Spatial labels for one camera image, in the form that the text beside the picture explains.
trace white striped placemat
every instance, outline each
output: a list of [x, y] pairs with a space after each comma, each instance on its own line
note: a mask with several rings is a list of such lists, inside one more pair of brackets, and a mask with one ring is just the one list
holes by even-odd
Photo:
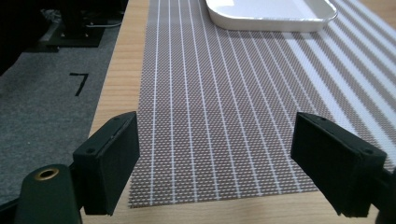
[[290, 159], [297, 111], [396, 164], [396, 32], [359, 1], [312, 34], [216, 27], [204, 0], [150, 0], [132, 207], [316, 190]]

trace gray carpet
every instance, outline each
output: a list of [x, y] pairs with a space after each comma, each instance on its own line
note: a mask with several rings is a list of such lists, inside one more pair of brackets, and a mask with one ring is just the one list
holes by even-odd
[[[89, 136], [120, 28], [97, 49], [23, 53], [0, 77], [0, 204], [19, 196], [23, 178], [44, 165], [72, 162]], [[83, 76], [88, 74], [78, 96]]]

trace black mount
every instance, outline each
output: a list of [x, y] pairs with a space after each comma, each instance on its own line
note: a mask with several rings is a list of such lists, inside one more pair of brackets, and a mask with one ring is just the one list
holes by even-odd
[[376, 223], [396, 223], [396, 170], [383, 168], [382, 150], [325, 118], [297, 113], [291, 157], [338, 215], [367, 217], [373, 204]]
[[41, 167], [23, 179], [19, 199], [0, 206], [0, 223], [77, 224], [113, 215], [139, 159], [136, 113], [109, 120], [74, 153], [70, 166]]

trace white plate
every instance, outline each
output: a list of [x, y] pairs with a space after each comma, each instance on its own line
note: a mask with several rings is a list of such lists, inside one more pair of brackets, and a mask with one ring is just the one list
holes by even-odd
[[337, 16], [328, 0], [206, 0], [210, 18], [228, 30], [316, 32]]

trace wooden surface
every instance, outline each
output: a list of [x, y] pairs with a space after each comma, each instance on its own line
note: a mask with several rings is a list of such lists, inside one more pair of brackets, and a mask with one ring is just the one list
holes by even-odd
[[[395, 0], [361, 0], [396, 29]], [[137, 110], [145, 45], [149, 0], [130, 0], [108, 68], [96, 114], [94, 133], [108, 119]], [[113, 217], [85, 216], [84, 223], [374, 223], [377, 210], [368, 218], [335, 214], [320, 192], [286, 194], [210, 203], [186, 203], [147, 208], [128, 208], [127, 183]]]

